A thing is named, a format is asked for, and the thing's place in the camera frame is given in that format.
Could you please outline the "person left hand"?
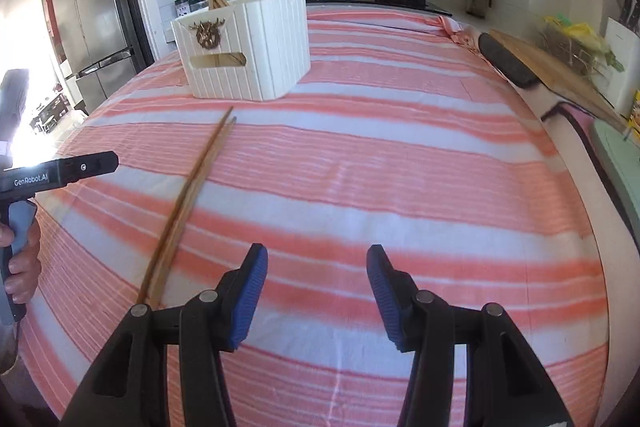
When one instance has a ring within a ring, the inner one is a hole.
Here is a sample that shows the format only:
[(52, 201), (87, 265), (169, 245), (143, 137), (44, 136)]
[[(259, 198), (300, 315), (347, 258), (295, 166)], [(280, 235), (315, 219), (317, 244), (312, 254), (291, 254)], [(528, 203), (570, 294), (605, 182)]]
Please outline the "person left hand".
[(37, 220), (32, 222), (27, 243), (23, 249), (9, 261), (10, 275), (4, 283), (6, 293), (17, 305), (26, 305), (35, 295), (41, 273), (40, 251), (41, 232)]

